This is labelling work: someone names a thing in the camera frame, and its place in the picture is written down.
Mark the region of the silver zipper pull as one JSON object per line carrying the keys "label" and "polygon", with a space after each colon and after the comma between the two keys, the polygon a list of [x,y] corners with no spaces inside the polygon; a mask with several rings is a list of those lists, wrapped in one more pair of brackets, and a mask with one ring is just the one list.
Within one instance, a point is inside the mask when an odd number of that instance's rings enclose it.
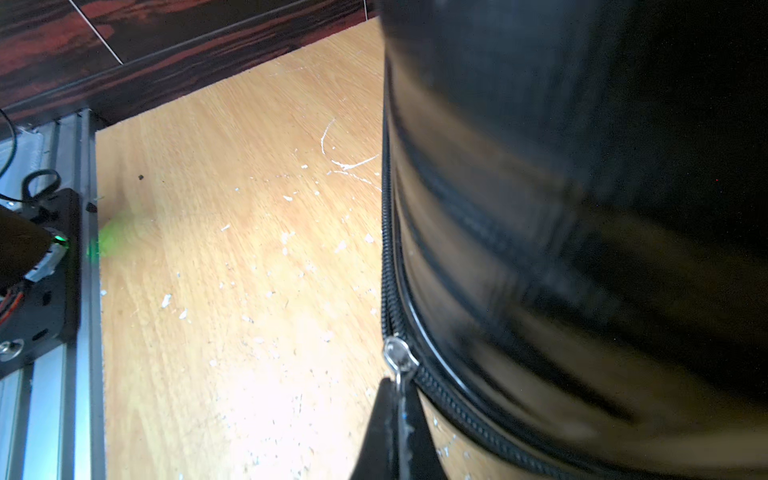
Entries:
{"label": "silver zipper pull", "polygon": [[398,336],[388,336],[384,339],[382,355],[394,374],[397,385],[409,382],[419,368],[419,361],[411,352],[410,346]]}

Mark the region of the black hard-shell suitcase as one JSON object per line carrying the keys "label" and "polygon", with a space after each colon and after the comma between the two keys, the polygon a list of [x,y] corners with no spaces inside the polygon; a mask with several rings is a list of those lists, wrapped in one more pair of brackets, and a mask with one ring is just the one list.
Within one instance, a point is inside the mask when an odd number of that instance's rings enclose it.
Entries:
{"label": "black hard-shell suitcase", "polygon": [[383,1],[383,328],[522,477],[767,475],[767,5]]}

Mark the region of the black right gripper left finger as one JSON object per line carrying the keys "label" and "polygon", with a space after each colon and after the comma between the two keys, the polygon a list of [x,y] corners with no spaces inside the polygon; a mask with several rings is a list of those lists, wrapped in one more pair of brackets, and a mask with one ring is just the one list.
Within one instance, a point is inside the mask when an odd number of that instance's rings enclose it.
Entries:
{"label": "black right gripper left finger", "polygon": [[383,378],[350,475],[351,480],[398,478],[397,399],[395,383],[390,378]]}

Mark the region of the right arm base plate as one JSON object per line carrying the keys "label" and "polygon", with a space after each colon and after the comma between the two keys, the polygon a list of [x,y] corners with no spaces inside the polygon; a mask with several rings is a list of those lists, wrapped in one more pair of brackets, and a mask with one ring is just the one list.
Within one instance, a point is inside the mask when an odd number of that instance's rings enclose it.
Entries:
{"label": "right arm base plate", "polygon": [[1,376],[76,336],[81,295],[81,200],[62,189],[1,208]]}

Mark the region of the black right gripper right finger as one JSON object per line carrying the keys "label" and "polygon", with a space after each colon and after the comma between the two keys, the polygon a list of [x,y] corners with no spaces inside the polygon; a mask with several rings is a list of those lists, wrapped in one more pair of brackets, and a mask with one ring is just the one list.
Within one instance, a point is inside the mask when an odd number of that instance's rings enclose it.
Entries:
{"label": "black right gripper right finger", "polygon": [[418,388],[404,374],[397,377],[397,478],[447,479]]}

